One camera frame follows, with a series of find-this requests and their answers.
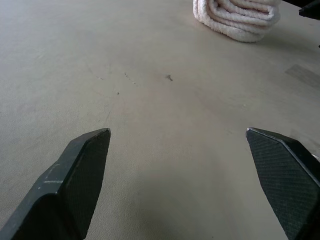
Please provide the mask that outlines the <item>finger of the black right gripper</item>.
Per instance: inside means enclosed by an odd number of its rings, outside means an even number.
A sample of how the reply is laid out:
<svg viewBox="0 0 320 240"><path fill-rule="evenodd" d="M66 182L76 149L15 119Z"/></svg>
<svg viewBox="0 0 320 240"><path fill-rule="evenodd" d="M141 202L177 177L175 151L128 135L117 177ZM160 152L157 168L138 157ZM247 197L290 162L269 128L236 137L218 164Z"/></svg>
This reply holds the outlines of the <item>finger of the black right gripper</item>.
<svg viewBox="0 0 320 240"><path fill-rule="evenodd" d="M299 10L299 15L306 18L320 17L320 0L314 0Z"/></svg>

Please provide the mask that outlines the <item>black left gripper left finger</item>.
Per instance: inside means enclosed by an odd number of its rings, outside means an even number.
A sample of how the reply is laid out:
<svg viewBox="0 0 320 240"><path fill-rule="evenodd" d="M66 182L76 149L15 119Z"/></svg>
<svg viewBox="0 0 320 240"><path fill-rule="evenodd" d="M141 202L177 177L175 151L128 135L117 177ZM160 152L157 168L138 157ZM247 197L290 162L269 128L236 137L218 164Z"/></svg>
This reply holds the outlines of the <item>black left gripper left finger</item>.
<svg viewBox="0 0 320 240"><path fill-rule="evenodd" d="M71 140L3 228L2 240L84 240L101 192L111 131Z"/></svg>

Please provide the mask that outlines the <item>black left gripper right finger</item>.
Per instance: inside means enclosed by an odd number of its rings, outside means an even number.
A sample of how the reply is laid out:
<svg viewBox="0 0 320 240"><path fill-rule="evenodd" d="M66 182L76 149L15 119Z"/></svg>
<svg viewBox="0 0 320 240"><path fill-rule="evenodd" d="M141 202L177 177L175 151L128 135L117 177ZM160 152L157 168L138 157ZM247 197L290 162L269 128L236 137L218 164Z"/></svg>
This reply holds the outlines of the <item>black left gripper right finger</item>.
<svg viewBox="0 0 320 240"><path fill-rule="evenodd" d="M320 238L320 162L298 140L246 131L260 186L289 240Z"/></svg>

